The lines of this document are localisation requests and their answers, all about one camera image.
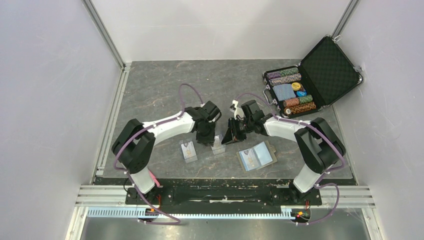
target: stack of poker chips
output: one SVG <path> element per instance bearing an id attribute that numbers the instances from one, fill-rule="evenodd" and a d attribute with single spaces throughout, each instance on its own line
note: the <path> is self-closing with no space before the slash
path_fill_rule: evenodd
<path id="1" fill-rule="evenodd" d="M 274 90 L 278 101 L 284 101 L 296 97 L 295 93 L 293 92 L 292 85 L 290 84 L 280 84 L 274 86 L 272 89 Z"/>
<path id="2" fill-rule="evenodd" d="M 286 115 L 300 114 L 300 113 L 303 113 L 303 112 L 314 110 L 316 108 L 317 108 L 317 106 L 315 105 L 315 102 L 311 101 L 311 102 L 301 104 L 301 105 L 286 107 L 286 108 L 284 108 L 284 113 Z"/>
<path id="3" fill-rule="evenodd" d="M 281 78 L 284 76 L 293 75 L 297 73 L 299 73 L 299 69 L 297 67 L 292 67 L 292 68 L 284 69 L 281 71 L 270 72 L 270 73 L 267 73 L 266 75 L 268 76 L 269 79 L 276 79 L 276 78 Z"/>
<path id="4" fill-rule="evenodd" d="M 284 108 L 290 108 L 290 107 L 294 107 L 300 104 L 307 104 L 312 102 L 312 95 L 306 95 L 306 96 L 301 96 L 301 97 L 295 97 L 295 98 L 290 98 L 287 100 L 282 101 L 282 106 Z"/>
<path id="5" fill-rule="evenodd" d="M 302 79 L 302 75 L 300 73 L 296 73 L 296 74 L 277 77 L 277 78 L 270 78 L 269 83 L 271 84 L 271 86 L 277 86 L 280 84 L 288 84 L 292 82 L 297 82 L 297 81 L 300 81 L 301 79 Z"/>

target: aluminum frame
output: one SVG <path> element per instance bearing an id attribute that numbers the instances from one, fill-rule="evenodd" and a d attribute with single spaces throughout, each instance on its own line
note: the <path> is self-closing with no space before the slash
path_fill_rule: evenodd
<path id="1" fill-rule="evenodd" d="M 371 240 L 384 240 L 385 237 L 381 232 L 380 225 L 376 213 L 376 205 L 374 203 L 371 191 L 368 186 L 338 186 L 340 190 L 340 198 L 338 209 L 362 209 L 365 217 L 366 227 L 368 229 Z M 326 187 L 319 190 L 322 199 L 322 205 L 310 206 L 311 209 L 330 209 L 336 202 L 337 192 L 333 187 Z M 79 240 L 83 231 L 84 223 L 90 209 L 116 209 L 119 211 L 131 211 L 135 209 L 146 209 L 147 205 L 125 205 L 127 192 L 121 185 L 82 185 L 80 187 L 78 197 L 76 199 L 74 212 L 66 234 L 66 240 Z M 301 209 L 303 206 L 285 205 L 281 206 L 281 211 L 287 209 Z M 201 214 L 178 214 L 182 219 L 199 219 L 213 218 L 225 219 L 225 214 L 209 214 L 202 216 Z M 257 219 L 255 214 L 245 214 L 233 219 Z"/>
<path id="2" fill-rule="evenodd" d="M 131 63 L 127 63 L 122 70 L 116 92 L 113 98 L 110 114 L 107 119 L 106 129 L 103 134 L 100 149 L 96 156 L 96 164 L 93 169 L 91 183 L 94 182 L 96 176 L 102 176 L 105 169 L 106 160 L 112 144 L 112 136 L 114 134 L 115 125 L 117 124 L 118 113 L 121 108 L 122 98 L 124 97 L 125 86 L 127 85 L 128 76 L 131 70 Z"/>
<path id="3" fill-rule="evenodd" d="M 344 10 L 343 15 L 341 16 L 340 20 L 337 23 L 337 26 L 334 29 L 334 32 L 332 33 L 332 38 L 336 39 L 345 28 L 346 24 L 348 23 L 349 19 L 352 16 L 352 13 L 354 12 L 355 8 L 357 7 L 360 0 L 350 0 L 349 4 L 347 5 L 346 9 Z"/>
<path id="4" fill-rule="evenodd" d="M 100 35 L 105 41 L 107 47 L 110 49 L 110 52 L 112 53 L 116 63 L 120 66 L 121 69 L 124 69 L 127 65 L 122 59 L 117 47 L 114 44 L 114 41 L 112 41 L 112 38 L 108 33 L 108 30 L 106 30 L 106 27 L 103 24 L 102 19 L 99 16 L 99 13 L 94 7 L 93 2 L 91 0 L 81 0 L 81 1 L 84 4 L 85 8 L 87 9 L 88 14 L 90 14 L 91 19 L 93 20 L 96 28 L 100 32 Z"/>

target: poker chip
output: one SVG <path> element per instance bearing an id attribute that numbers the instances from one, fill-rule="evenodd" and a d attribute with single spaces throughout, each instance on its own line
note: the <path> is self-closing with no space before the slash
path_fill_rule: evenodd
<path id="1" fill-rule="evenodd" d="M 300 105 L 297 105 L 297 106 L 286 107 L 284 109 L 284 113 L 286 115 L 300 114 L 300 113 L 304 113 L 304 112 L 307 112 L 307 111 L 314 110 L 316 108 L 317 108 L 317 106 L 315 105 L 315 102 L 312 101 L 312 102 L 300 104 Z"/>
<path id="2" fill-rule="evenodd" d="M 271 86 L 277 86 L 277 85 L 281 85 L 281 84 L 289 84 L 289 83 L 293 83 L 293 82 L 298 82 L 300 80 L 302 80 L 302 75 L 300 73 L 296 73 L 296 74 L 293 74 L 293 75 L 269 79 L 269 83 L 271 84 Z"/>
<path id="3" fill-rule="evenodd" d="M 297 95 L 298 97 L 304 97 L 304 96 L 306 96 L 306 92 L 305 92 L 305 91 L 297 91 L 297 92 L 296 92 L 296 95 Z"/>
<path id="4" fill-rule="evenodd" d="M 296 105 L 299 105 L 299 104 L 301 104 L 301 103 L 300 103 L 298 97 L 290 98 L 290 99 L 282 101 L 282 106 L 284 108 L 293 107 L 293 106 L 296 106 Z"/>
<path id="5" fill-rule="evenodd" d="M 294 91 L 299 91 L 301 89 L 301 84 L 298 82 L 293 82 L 291 84 L 291 88 L 293 88 Z"/>
<path id="6" fill-rule="evenodd" d="M 290 108 L 284 109 L 284 112 L 285 112 L 286 115 L 291 115 L 292 114 L 292 110 Z"/>
<path id="7" fill-rule="evenodd" d="M 302 97 L 297 97 L 299 99 L 299 104 L 306 104 L 312 102 L 312 95 L 306 95 Z"/>

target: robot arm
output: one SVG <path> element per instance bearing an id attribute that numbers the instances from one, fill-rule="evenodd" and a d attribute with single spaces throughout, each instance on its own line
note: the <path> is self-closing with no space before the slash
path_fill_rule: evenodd
<path id="1" fill-rule="evenodd" d="M 118 154 L 134 134 L 148 128 L 131 142 L 122 152 L 119 161 L 128 170 L 134 183 L 143 194 L 150 191 L 155 183 L 149 174 L 149 163 L 153 147 L 165 139 L 179 134 L 196 131 L 196 140 L 205 146 L 213 145 L 215 141 L 215 122 L 221 117 L 219 108 L 208 101 L 201 107 L 186 107 L 184 113 L 150 122 L 130 120 L 112 145 L 113 154 Z"/>
<path id="2" fill-rule="evenodd" d="M 325 141 L 317 142 L 321 137 L 314 131 L 300 124 L 279 121 L 272 114 L 265 115 L 254 100 L 241 107 L 238 107 L 237 101 L 233 101 L 230 109 L 234 112 L 234 117 L 228 120 L 228 130 L 222 144 L 243 141 L 247 138 L 246 134 L 251 132 L 297 142 L 305 165 L 289 185 L 292 190 L 291 198 L 295 202 L 306 196 L 321 175 L 339 159 Z M 342 142 L 323 118 L 318 117 L 304 123 L 324 134 L 341 155 L 346 153 Z"/>

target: yellow poker chip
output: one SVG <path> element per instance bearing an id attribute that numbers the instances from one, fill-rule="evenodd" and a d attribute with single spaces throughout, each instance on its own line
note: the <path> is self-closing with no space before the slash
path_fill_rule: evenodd
<path id="1" fill-rule="evenodd" d="M 291 84 L 291 87 L 293 88 L 293 90 L 299 91 L 301 89 L 302 85 L 300 83 L 298 83 L 298 82 L 293 82 Z"/>

